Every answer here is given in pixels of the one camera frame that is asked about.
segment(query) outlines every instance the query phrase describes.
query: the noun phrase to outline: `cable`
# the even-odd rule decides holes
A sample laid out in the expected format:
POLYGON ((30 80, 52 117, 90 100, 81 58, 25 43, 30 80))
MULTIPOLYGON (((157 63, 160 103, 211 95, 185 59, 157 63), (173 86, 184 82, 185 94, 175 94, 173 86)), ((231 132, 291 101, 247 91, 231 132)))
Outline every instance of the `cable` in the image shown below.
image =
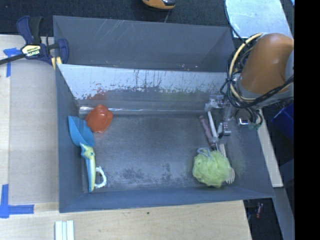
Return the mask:
POLYGON ((240 60, 239 60, 239 65, 241 66, 241 69, 243 69, 245 67, 245 62, 244 60, 248 58, 250 52, 252 51, 253 47, 251 47, 250 49, 248 49, 247 51, 245 51, 245 53, 241 56, 240 60))
POLYGON ((171 10, 169 10, 168 13, 166 14, 166 17, 164 19, 164 23, 167 23, 167 20, 168 20, 168 17, 169 17, 170 13, 171 13, 171 10))
POLYGON ((250 51, 253 47, 250 46, 250 43, 253 41, 256 41, 259 39, 263 33, 257 33, 249 37, 241 46, 236 50, 236 52, 231 57, 230 63, 228 63, 227 67, 227 78, 224 82, 224 84, 220 88, 220 93, 224 95, 224 99, 227 98, 229 103, 238 109, 245 109, 251 117, 251 122, 254 124, 259 119, 259 124, 257 124, 257 127, 259 127, 263 122, 263 117, 259 113, 258 110, 254 109, 254 106, 258 105, 259 103, 269 99, 273 95, 279 93, 283 89, 287 88, 289 85, 291 85, 294 82, 294 75, 292 75, 287 81, 285 81, 284 84, 281 86, 278 86, 270 91, 268 91, 265 94, 260 95, 257 98, 245 98, 241 96, 236 88, 236 82, 234 81, 235 74, 238 74, 242 71, 242 68, 238 69, 236 67, 236 63, 238 60, 240 60, 240 65, 243 63, 243 60, 248 57, 250 51), (243 52, 245 47, 249 47, 247 51, 243 52))
POLYGON ((228 20, 228 23, 231 27, 231 29, 233 30, 233 32, 237 35, 237 37, 244 43, 245 40, 239 35, 239 33, 235 30, 235 28, 232 26, 231 22, 230 22, 230 18, 228 15, 228 10, 227 10, 227 0, 224 0, 224 14, 226 19, 228 20))

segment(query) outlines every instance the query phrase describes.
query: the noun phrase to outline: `blue scoop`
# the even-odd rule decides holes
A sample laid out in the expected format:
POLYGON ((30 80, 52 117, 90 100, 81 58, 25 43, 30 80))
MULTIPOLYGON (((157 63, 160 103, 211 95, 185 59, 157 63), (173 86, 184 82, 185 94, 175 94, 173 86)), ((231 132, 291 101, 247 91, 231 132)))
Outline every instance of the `blue scoop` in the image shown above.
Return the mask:
POLYGON ((96 182, 96 160, 93 146, 95 145, 94 134, 85 120, 76 116, 68 116, 69 132, 72 142, 81 147, 81 156, 85 158, 88 174, 88 191, 92 192, 96 182))
POLYGON ((69 132, 72 142, 80 147, 80 143, 93 147, 95 145, 94 134, 87 122, 76 116, 68 116, 69 132))

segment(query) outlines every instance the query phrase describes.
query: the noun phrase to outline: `gray bin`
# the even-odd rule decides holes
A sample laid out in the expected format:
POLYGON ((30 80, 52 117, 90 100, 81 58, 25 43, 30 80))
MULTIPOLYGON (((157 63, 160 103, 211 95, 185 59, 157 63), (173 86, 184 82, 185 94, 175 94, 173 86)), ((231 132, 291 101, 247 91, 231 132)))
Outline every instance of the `gray bin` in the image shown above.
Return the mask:
MULTIPOLYGON (((257 132, 234 122, 226 143, 234 183, 207 187, 192 175, 197 149, 209 147, 199 116, 219 93, 234 50, 228 28, 53 19, 54 37, 70 47, 68 64, 56 69, 61 213, 274 196, 257 132), (113 112, 109 128, 94 133, 107 185, 88 193, 68 116, 84 118, 98 104, 113 112)), ((221 119, 219 109, 213 115, 221 119)))

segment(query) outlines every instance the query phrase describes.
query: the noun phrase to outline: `black carpet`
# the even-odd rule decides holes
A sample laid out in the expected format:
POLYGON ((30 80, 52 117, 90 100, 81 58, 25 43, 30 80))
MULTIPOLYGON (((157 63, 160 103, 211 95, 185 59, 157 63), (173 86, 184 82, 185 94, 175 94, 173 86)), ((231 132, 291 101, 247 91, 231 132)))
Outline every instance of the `black carpet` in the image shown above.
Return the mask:
MULTIPOLYGON (((292 35, 295 36, 295 8, 290 0, 280 0, 292 35)), ((175 24, 228 27, 224 0, 176 0, 171 11, 148 8, 141 0, 0 0, 0 34, 17 35, 16 22, 23 16, 44 18, 39 33, 54 35, 53 15, 166 22, 175 24)), ((239 41, 234 40, 236 47, 239 41)), ((271 122, 279 108, 266 107, 263 112, 279 166, 294 157, 293 143, 271 122)), ((294 185, 287 189, 294 212, 294 185)), ((271 199, 245 200, 253 240, 282 240, 271 199), (256 218, 258 203, 263 203, 260 218, 256 218)))

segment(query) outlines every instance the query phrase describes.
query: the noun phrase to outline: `blue tape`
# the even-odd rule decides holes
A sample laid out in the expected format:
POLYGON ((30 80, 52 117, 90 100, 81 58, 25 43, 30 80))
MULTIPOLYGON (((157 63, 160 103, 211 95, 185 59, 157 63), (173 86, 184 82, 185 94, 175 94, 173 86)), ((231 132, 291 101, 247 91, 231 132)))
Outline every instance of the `blue tape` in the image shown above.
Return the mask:
POLYGON ((9 196, 9 185, 8 184, 2 185, 0 218, 7 219, 9 218, 10 215, 34 213, 34 206, 35 206, 34 204, 9 205, 8 196, 9 196))
MULTIPOLYGON (((3 52, 8 57, 22 54, 22 52, 17 48, 4 49, 3 52)), ((8 78, 10 76, 11 76, 11 62, 8 62, 8 64, 6 65, 6 77, 8 78)))

